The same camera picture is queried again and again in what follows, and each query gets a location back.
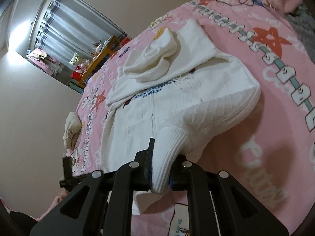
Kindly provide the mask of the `pink patterned bed sheet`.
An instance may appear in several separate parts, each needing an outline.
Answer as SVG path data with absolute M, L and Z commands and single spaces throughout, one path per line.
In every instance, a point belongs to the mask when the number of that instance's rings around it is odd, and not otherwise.
M 101 163 L 105 100 L 117 68 L 160 29 L 200 21 L 214 44 L 238 57 L 259 81 L 260 99 L 240 124 L 214 137 L 199 165 L 231 173 L 293 233 L 314 204 L 314 63 L 289 22 L 269 0 L 192 0 L 156 19 L 91 77 L 76 108 L 83 120 L 74 150 L 74 175 Z

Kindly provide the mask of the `red gift bag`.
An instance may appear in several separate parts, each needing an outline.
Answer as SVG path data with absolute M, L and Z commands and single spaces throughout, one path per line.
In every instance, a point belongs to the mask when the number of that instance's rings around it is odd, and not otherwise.
M 77 66 L 71 74 L 71 78 L 77 82 L 82 79 L 83 74 L 85 73 L 85 69 Z

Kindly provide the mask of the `wooden low desk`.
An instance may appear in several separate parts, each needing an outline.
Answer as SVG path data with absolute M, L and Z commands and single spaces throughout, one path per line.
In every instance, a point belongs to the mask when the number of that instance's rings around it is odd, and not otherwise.
M 108 55 L 111 56 L 114 54 L 114 49 L 120 44 L 120 40 L 116 36 L 112 36 L 108 39 L 108 43 L 104 46 L 101 52 L 92 59 L 87 69 L 84 71 L 80 81 L 78 82 L 78 86 L 82 89 L 85 88 L 84 81 L 88 78 L 88 76 L 93 72 L 95 67 L 101 63 L 101 61 L 106 58 Z

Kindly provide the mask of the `white printed hoodie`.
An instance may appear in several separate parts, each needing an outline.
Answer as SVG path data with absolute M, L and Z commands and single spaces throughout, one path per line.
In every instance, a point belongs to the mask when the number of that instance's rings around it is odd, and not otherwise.
M 115 171 L 155 140 L 149 192 L 137 190 L 132 213 L 142 214 L 169 189 L 180 154 L 197 162 L 213 137 L 242 122 L 255 108 L 260 84 L 236 57 L 221 52 L 199 22 L 166 28 L 118 67 L 106 98 L 102 169 Z

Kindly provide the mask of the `pink hanging clothes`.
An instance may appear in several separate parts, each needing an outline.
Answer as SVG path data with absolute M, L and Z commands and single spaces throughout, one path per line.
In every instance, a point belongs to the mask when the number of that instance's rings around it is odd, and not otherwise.
M 27 60 L 52 77 L 60 74 L 63 69 L 62 64 L 57 59 L 38 48 L 29 50 Z

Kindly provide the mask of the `beige folded garment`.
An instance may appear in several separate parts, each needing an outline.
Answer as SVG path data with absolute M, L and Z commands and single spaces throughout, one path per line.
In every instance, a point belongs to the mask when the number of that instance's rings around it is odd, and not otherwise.
M 82 123 L 75 112 L 70 112 L 66 118 L 64 131 L 64 147 L 67 150 L 74 150 L 77 139 L 82 129 Z

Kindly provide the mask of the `grey striped curtain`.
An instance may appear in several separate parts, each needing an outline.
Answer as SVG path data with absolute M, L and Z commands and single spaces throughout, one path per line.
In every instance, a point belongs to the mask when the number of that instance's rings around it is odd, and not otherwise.
M 91 60 L 94 44 L 127 34 L 84 0 L 43 0 L 29 37 L 29 48 L 39 48 L 63 65 L 73 55 Z

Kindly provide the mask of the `red orange box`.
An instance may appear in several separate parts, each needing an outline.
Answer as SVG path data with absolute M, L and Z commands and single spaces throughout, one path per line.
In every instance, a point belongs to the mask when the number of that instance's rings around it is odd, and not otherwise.
M 123 38 L 123 40 L 121 40 L 120 42 L 120 47 L 123 47 L 125 44 L 129 43 L 129 41 L 131 41 L 131 38 L 130 37 L 125 37 Z

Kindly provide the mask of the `grey garment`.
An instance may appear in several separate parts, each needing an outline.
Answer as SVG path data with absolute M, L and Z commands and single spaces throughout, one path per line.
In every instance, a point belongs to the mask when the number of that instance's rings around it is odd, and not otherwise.
M 314 63 L 314 18 L 305 4 L 287 14 L 287 19 L 297 33 L 308 56 Z

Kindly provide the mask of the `white flower bouquet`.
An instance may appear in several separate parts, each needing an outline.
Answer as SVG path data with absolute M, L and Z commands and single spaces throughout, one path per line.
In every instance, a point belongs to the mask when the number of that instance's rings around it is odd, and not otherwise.
M 73 57 L 71 58 L 69 64 L 70 65 L 79 65 L 80 63 L 84 62 L 84 58 L 82 58 L 79 54 L 77 54 L 76 52 L 73 54 Z

